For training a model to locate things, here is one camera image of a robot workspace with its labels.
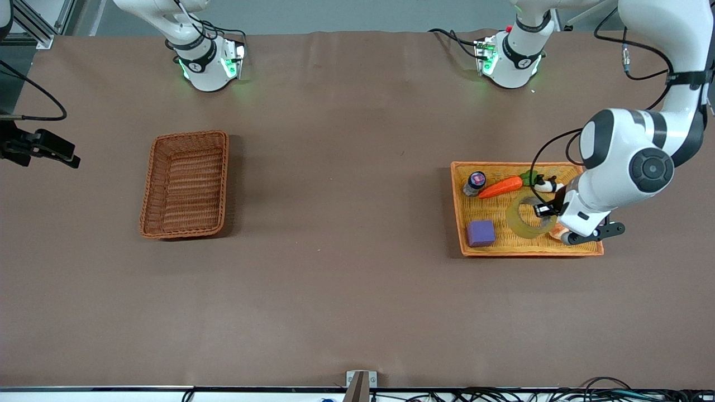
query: purple sponge block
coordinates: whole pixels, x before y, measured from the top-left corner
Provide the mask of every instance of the purple sponge block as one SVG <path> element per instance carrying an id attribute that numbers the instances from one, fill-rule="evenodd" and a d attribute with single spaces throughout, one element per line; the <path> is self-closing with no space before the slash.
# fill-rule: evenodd
<path id="1" fill-rule="evenodd" d="M 490 220 L 473 220 L 467 225 L 469 247 L 487 247 L 496 241 L 494 223 Z"/>

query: orange wicker tray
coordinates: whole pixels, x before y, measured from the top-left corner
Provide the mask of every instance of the orange wicker tray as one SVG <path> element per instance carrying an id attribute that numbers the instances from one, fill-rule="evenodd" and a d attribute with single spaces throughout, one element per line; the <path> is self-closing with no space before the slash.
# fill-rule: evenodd
<path id="1" fill-rule="evenodd" d="M 141 235 L 170 239 L 218 233 L 226 213 L 227 171 L 223 131 L 157 137 L 149 153 Z"/>
<path id="2" fill-rule="evenodd" d="M 587 257 L 603 255 L 601 242 L 589 242 L 582 245 L 567 246 L 554 240 L 548 234 L 536 239 L 524 239 L 517 236 L 506 224 L 506 210 L 519 192 L 531 192 L 525 187 L 519 191 L 481 200 L 467 197 L 462 192 L 472 172 L 480 170 L 487 177 L 487 185 L 492 185 L 510 176 L 519 175 L 529 169 L 531 163 L 509 162 L 452 162 L 452 195 L 457 218 L 459 246 L 466 257 Z M 546 176 L 557 176 L 559 182 L 568 182 L 583 170 L 568 162 L 537 163 L 535 170 Z M 550 194 L 542 195 L 549 200 Z M 530 225 L 538 226 L 539 219 L 530 211 L 528 205 L 520 207 L 521 216 Z M 492 220 L 496 231 L 496 242 L 490 247 L 469 247 L 467 243 L 467 224 L 473 220 Z"/>

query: tape roll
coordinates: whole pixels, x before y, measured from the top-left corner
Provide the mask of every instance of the tape roll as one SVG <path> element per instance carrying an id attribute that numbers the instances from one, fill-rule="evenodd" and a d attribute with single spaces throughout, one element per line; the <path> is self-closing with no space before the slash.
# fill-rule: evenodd
<path id="1" fill-rule="evenodd" d="M 524 222 L 524 219 L 519 214 L 521 205 L 539 205 L 541 201 L 530 192 L 521 192 L 514 202 L 506 210 L 506 224 L 517 236 L 525 239 L 535 239 L 556 226 L 556 217 L 542 217 L 541 226 L 534 227 Z"/>

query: small bottle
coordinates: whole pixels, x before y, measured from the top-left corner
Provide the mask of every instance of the small bottle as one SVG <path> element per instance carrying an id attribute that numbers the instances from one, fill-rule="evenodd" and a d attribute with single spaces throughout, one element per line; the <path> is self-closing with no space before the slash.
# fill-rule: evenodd
<path id="1" fill-rule="evenodd" d="M 467 182 L 462 187 L 462 192 L 467 197 L 476 197 L 487 184 L 487 177 L 482 172 L 474 172 L 469 175 Z"/>

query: white robot link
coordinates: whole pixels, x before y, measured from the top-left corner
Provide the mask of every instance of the white robot link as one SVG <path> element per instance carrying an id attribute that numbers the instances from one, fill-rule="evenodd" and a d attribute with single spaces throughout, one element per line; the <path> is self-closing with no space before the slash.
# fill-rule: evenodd
<path id="1" fill-rule="evenodd" d="M 207 30 L 191 14 L 209 6 L 210 0 L 114 0 L 122 10 L 158 29 L 179 55 L 184 76 L 200 91 L 217 91 L 239 79 L 245 44 Z"/>
<path id="2" fill-rule="evenodd" d="M 566 244 L 601 240 L 624 226 L 607 222 L 618 207 L 660 193 L 674 170 L 700 149 L 712 80 L 713 15 L 707 0 L 620 0 L 628 30 L 648 38 L 668 59 L 668 94 L 660 112 L 605 109 L 581 132 L 586 171 L 535 207 L 570 230 Z"/>
<path id="3" fill-rule="evenodd" d="M 543 47 L 556 22 L 551 9 L 592 6 L 601 0 L 509 0 L 516 8 L 516 22 L 510 31 L 478 41 L 477 70 L 495 84 L 519 88 L 536 74 Z"/>

